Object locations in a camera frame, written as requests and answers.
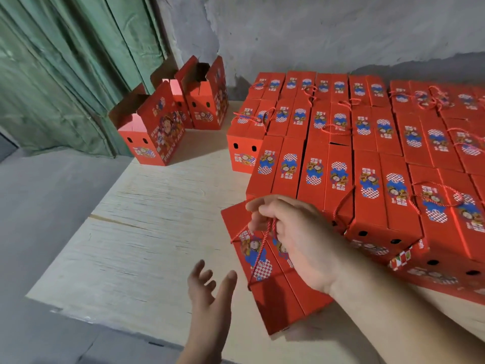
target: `left hand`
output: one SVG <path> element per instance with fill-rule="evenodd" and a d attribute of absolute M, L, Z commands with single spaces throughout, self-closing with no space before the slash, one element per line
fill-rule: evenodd
<path fill-rule="evenodd" d="M 231 325 L 231 301 L 238 276 L 235 271 L 230 271 L 214 298 L 212 292 L 216 281 L 209 282 L 212 271 L 208 269 L 202 272 L 204 265 L 203 260 L 199 261 L 187 279 L 192 320 L 184 352 L 197 358 L 194 362 L 221 362 L 222 349 Z"/>

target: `right hand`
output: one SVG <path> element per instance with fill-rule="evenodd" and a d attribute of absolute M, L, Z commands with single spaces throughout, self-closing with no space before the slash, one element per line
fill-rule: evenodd
<path fill-rule="evenodd" d="M 283 195 L 267 195 L 246 204 L 251 211 L 251 231 L 267 231 L 269 218 L 276 218 L 278 240 L 303 281 L 311 288 L 329 293 L 342 264 L 355 254 L 349 243 L 314 206 Z"/>

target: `gray wall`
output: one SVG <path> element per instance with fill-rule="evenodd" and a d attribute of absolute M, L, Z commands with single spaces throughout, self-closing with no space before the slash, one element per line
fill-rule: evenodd
<path fill-rule="evenodd" d="M 485 0 L 157 0 L 178 63 L 222 55 L 230 97 L 259 71 L 485 81 Z"/>

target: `stack of boxes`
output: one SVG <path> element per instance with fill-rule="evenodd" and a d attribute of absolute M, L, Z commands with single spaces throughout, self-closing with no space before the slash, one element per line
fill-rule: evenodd
<path fill-rule="evenodd" d="M 376 76 L 260 73 L 227 134 L 233 169 L 251 173 L 246 199 L 311 203 L 401 279 L 485 304 L 485 89 L 394 80 L 390 91 Z M 255 264 L 263 234 L 238 234 L 244 203 L 222 214 L 248 279 L 256 268 L 268 333 L 331 301 L 276 239 Z"/>

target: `green curtain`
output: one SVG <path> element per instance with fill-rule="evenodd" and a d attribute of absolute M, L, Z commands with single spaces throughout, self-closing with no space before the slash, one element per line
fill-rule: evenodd
<path fill-rule="evenodd" d="M 0 0 L 0 127 L 30 153 L 130 155 L 107 113 L 167 57 L 150 0 Z"/>

